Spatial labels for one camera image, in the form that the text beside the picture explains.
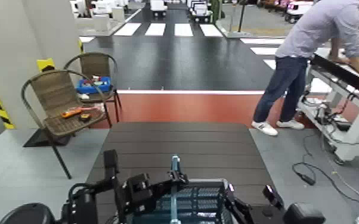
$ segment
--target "white robot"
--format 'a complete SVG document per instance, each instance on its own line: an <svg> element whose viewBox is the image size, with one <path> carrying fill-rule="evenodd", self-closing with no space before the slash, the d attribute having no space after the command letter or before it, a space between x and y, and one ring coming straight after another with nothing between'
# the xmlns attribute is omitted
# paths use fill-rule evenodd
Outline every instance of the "white robot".
<svg viewBox="0 0 359 224"><path fill-rule="evenodd" d="M288 5L285 21L294 24L313 6L311 1L291 2Z"/></svg>
<svg viewBox="0 0 359 224"><path fill-rule="evenodd" d="M163 0L150 0L150 10L152 11L153 16L158 17L161 15L164 17L166 16L167 6L164 5Z"/></svg>

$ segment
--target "wicker chair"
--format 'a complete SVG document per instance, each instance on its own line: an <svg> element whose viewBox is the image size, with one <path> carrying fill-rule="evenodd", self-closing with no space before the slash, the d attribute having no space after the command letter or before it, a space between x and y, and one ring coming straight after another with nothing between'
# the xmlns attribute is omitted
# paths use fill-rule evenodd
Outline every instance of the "wicker chair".
<svg viewBox="0 0 359 224"><path fill-rule="evenodd" d="M69 173L60 153L58 152L53 137L63 137L67 135L73 135L75 132L88 127L91 124L99 122L106 118L105 112L98 109L87 110L86 112L91 114L91 119L88 122L82 122L79 120L79 115L75 115L68 119L64 119L61 113L72 107L84 107L85 105L80 102L76 89L74 88L70 74L75 74L86 78L83 74L77 73L71 70L51 70L40 73L33 78L29 79L22 87L21 97L25 107L28 109L29 114L32 116L39 128L45 132L51 147L55 155L60 162L64 172L68 179L71 179ZM33 91L44 111L46 112L46 119L41 122L39 117L36 115L25 97L27 87L31 85ZM105 97L98 87L96 90L100 94L101 99L105 102Z"/></svg>
<svg viewBox="0 0 359 224"><path fill-rule="evenodd" d="M116 60L111 57L108 54L103 54L99 52L90 52L90 53L84 53L80 54L78 56L75 56L72 58L65 66L64 69L68 69L72 62L76 60L80 60L81 62L81 69L82 74L84 74L86 77L92 79L93 76L109 76L111 81L110 90L108 92L104 92L106 98L106 102L114 102L114 109L116 112L116 120L117 122L120 122L120 118L118 115L118 108L117 108L117 102L121 108L121 101L120 97L117 93L117 84L114 83L116 81L116 76L118 74L118 66ZM110 64L109 59L112 60L114 64L114 70L113 73L110 72ZM100 98L99 94L88 94L89 99L82 99L81 101L84 103L95 103L95 102L102 102L102 99ZM107 113L107 120L109 121L110 127L112 126L112 122L110 120L110 117L108 116L108 110L106 103L104 103L104 109Z"/></svg>

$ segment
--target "orange tool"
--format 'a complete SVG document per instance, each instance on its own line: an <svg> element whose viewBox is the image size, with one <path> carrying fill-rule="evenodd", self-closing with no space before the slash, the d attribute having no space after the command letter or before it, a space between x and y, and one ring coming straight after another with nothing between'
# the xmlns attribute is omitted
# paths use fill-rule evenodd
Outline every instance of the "orange tool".
<svg viewBox="0 0 359 224"><path fill-rule="evenodd" d="M82 112L81 109L75 109L75 110L67 110L66 112L62 113L61 116L65 119L72 117L76 114L80 114Z"/></svg>

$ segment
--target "white floor line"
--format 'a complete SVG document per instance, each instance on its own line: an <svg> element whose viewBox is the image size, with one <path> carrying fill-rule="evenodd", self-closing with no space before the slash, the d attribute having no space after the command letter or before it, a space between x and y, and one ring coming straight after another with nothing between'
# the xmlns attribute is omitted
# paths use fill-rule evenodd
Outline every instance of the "white floor line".
<svg viewBox="0 0 359 224"><path fill-rule="evenodd" d="M150 23L145 36L163 36L166 29L165 23Z"/></svg>
<svg viewBox="0 0 359 224"><path fill-rule="evenodd" d="M119 94L262 95L264 91L118 90Z"/></svg>
<svg viewBox="0 0 359 224"><path fill-rule="evenodd" d="M275 55L278 48L250 48L256 55Z"/></svg>
<svg viewBox="0 0 359 224"><path fill-rule="evenodd" d="M275 60L263 60L271 69L276 69L276 61Z"/></svg>
<svg viewBox="0 0 359 224"><path fill-rule="evenodd" d="M203 34L207 37L222 37L220 31L218 31L213 24L201 24L200 28L202 29Z"/></svg>
<svg viewBox="0 0 359 224"><path fill-rule="evenodd" d="M280 45L284 42L284 39L250 39L250 38L241 38L241 41L246 44L276 44Z"/></svg>
<svg viewBox="0 0 359 224"><path fill-rule="evenodd" d="M188 23L175 24L175 36L193 36L191 25Z"/></svg>
<svg viewBox="0 0 359 224"><path fill-rule="evenodd" d="M79 39L81 40L82 43L89 43L90 41L95 39L95 37L94 36L80 36Z"/></svg>
<svg viewBox="0 0 359 224"><path fill-rule="evenodd" d="M142 11L142 9L140 8L139 10L137 10L135 13L133 13L130 17L128 17L125 22L129 22L130 20L132 20L132 18L134 18L140 11Z"/></svg>
<svg viewBox="0 0 359 224"><path fill-rule="evenodd" d="M140 26L141 26L141 23L126 23L114 35L115 36L132 36Z"/></svg>

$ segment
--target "black cable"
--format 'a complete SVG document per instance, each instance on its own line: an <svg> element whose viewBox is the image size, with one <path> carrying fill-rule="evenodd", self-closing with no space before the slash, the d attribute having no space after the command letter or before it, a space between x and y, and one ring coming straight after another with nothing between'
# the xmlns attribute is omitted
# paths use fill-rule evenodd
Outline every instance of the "black cable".
<svg viewBox="0 0 359 224"><path fill-rule="evenodd" d="M315 136L315 134L313 135L308 135L305 136L303 139L303 145L304 145L304 149L305 149L305 154L302 156L302 162L299 163L294 163L292 165L292 171L297 174L303 181L305 181L307 184L313 186L316 183L317 177L316 177L316 173L313 169L316 169L318 171L320 171L326 178L328 178L328 180L331 182L331 184L333 185L333 187L335 188L335 190L337 190L338 193L340 193L341 195L343 195L344 197L346 197L347 199L351 200L351 201L355 201L357 203L359 203L358 199L355 198L351 198L350 196L346 195L343 191L341 191L341 189L339 189L339 187L337 186L337 184L335 183L335 181L326 173L324 172L322 169L320 169L317 166L313 166L312 164L306 163L305 161L305 157L307 155L309 155L310 157L313 157L313 155L310 153L309 149L306 146L306 142L305 140L309 137ZM310 178L308 175L305 175L301 172L296 171L296 167L297 166L305 166L307 169L309 169L309 171L313 174L313 178Z"/></svg>
<svg viewBox="0 0 359 224"><path fill-rule="evenodd" d="M335 188L335 190L337 190L338 193L340 193L341 195L343 195L344 197L346 197L347 199L351 200L351 201L355 201L357 203L359 203L358 199L355 198L351 198L350 196L346 195L344 192L341 191L341 189L338 188L337 184L335 183L335 181L326 173L324 172L322 169L320 169L317 166L313 166L312 164L309 163L304 163L304 162L300 162L300 163L295 163L294 165L292 165L293 167L298 166L298 165L304 165L304 166L309 166L312 167L314 169L317 169L318 171L320 171L333 185L333 187Z"/></svg>

